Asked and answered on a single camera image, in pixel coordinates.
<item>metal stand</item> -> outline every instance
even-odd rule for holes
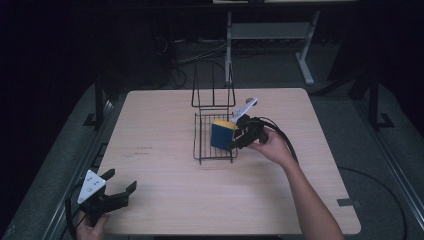
[[[353,100],[362,99],[369,89],[368,121],[372,128],[375,131],[379,131],[380,128],[394,128],[393,122],[386,113],[380,114],[383,122],[378,121],[378,93],[380,84],[376,73],[369,70],[359,70],[358,74],[350,74],[348,77],[356,79],[349,91],[349,96]]]
[[[98,130],[103,123],[103,90],[100,77],[94,83],[94,95],[96,103],[96,114],[89,114],[85,119],[84,126],[94,126],[94,130]]]
[[[310,22],[232,23],[231,12],[228,12],[225,81],[229,84],[232,81],[231,44],[233,39],[304,39],[305,45],[299,53],[296,53],[296,58],[306,84],[314,85],[305,59],[314,36],[319,14],[320,11],[315,11]]]
[[[212,65],[212,88],[200,90],[201,86],[197,75],[197,65],[194,67],[194,82],[193,92],[191,98],[191,106],[198,108],[198,113],[194,116],[194,146],[193,146],[193,158],[199,160],[202,164],[202,160],[230,160],[233,162],[233,158],[237,157],[237,149],[232,151],[225,151],[211,146],[211,127],[215,119],[223,119],[229,121],[231,116],[230,107],[236,105],[236,99],[234,94],[234,85],[226,84],[227,98],[225,103],[218,103],[215,95],[215,79],[214,79],[214,68]],[[201,101],[201,95],[210,93],[211,96],[203,97],[208,99],[207,101]]]

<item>blue block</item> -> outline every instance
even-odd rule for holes
[[[236,125],[222,119],[215,119],[211,129],[211,146],[225,151],[231,151],[230,144],[233,141]]]

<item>human arm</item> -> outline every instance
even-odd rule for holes
[[[97,221],[96,225],[92,227],[90,220],[85,217],[85,213],[79,213],[79,221],[81,224],[77,227],[78,240],[103,240],[104,227],[109,221],[110,215],[104,214]]]
[[[264,128],[268,135],[265,144],[252,143],[249,148],[262,153],[279,164],[287,175],[292,191],[300,228],[306,239],[344,239],[339,225],[313,189],[299,164],[293,159],[278,133]]]

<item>black wall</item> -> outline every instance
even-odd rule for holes
[[[360,1],[331,80],[357,69],[377,78],[424,136],[424,4],[421,1]]]
[[[3,234],[93,73],[67,3],[0,4]]]

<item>forearm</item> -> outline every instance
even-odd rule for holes
[[[299,165],[281,165],[286,172],[302,233],[306,239],[343,239],[339,225],[312,188]]]

